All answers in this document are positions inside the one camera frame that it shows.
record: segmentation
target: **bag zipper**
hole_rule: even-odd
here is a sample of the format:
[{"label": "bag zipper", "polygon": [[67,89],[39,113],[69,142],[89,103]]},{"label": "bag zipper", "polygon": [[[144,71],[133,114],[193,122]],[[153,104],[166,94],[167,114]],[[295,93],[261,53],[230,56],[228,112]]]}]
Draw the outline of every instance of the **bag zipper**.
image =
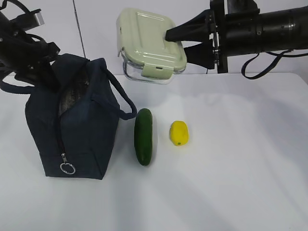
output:
[{"label": "bag zipper", "polygon": [[[89,78],[88,76],[86,75],[87,77],[87,80],[85,82],[86,85],[89,85]],[[66,112],[64,111],[60,116],[59,116],[59,111],[60,111],[60,103],[61,103],[61,99],[62,99],[62,96],[63,96],[63,93],[67,90],[67,88],[70,86],[70,84],[76,80],[76,78],[73,78],[69,84],[67,84],[67,86],[62,90],[62,92],[60,93],[60,97],[59,97],[59,101],[57,103],[57,120],[56,120],[56,138],[57,138],[57,142],[58,142],[58,146],[59,146],[59,149],[60,149],[60,152],[61,152],[61,157],[62,157],[62,160],[63,160],[63,163],[60,164],[60,169],[62,172],[68,174],[68,175],[73,175],[75,174],[76,172],[76,168],[75,166],[73,166],[71,163],[69,163],[67,161],[67,158],[66,158],[66,151],[65,151],[65,146],[64,146],[64,142],[63,142],[63,139],[62,139],[62,131],[61,131],[61,118],[62,118],[62,115]],[[76,103],[76,93],[75,91],[73,90],[73,101],[74,101],[74,104]],[[77,93],[77,100],[80,100],[81,99],[81,94],[78,92]],[[68,172],[66,171],[63,167],[64,166],[70,166],[72,171]]]}]

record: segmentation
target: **lemon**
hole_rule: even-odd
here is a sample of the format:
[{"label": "lemon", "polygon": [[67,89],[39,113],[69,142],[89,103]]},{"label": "lemon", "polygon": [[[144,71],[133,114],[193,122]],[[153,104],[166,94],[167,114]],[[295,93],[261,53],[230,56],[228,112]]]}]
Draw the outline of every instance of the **lemon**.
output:
[{"label": "lemon", "polygon": [[188,142],[188,128],[183,121],[174,121],[170,128],[170,139],[175,146],[182,146]]}]

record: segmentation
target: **cucumber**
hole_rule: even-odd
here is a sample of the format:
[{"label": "cucumber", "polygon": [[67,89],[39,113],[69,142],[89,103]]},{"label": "cucumber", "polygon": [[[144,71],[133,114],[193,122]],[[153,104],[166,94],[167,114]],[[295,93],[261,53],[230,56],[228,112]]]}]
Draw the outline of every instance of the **cucumber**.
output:
[{"label": "cucumber", "polygon": [[141,109],[135,121],[135,151],[139,163],[148,166],[153,150],[153,117],[149,109]]}]

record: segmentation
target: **container lid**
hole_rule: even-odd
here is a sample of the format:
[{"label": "container lid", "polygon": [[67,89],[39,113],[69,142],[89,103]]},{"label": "container lid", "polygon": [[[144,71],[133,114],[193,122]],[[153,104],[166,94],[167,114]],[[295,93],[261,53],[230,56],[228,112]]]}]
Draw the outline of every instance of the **container lid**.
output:
[{"label": "container lid", "polygon": [[125,8],[117,20],[117,48],[126,59],[142,66],[142,76],[169,79],[186,68],[181,42],[165,40],[166,31],[175,27],[168,17]]}]

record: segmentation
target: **food container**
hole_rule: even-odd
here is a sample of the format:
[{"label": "food container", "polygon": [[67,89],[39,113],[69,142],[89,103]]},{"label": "food container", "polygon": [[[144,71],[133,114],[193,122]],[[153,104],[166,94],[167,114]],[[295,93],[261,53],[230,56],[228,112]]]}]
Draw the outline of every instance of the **food container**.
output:
[{"label": "food container", "polygon": [[181,42],[165,40],[166,31],[175,27],[168,17],[135,8],[125,8],[116,22],[118,56],[123,58],[127,78],[167,84],[173,74],[186,68]]}]

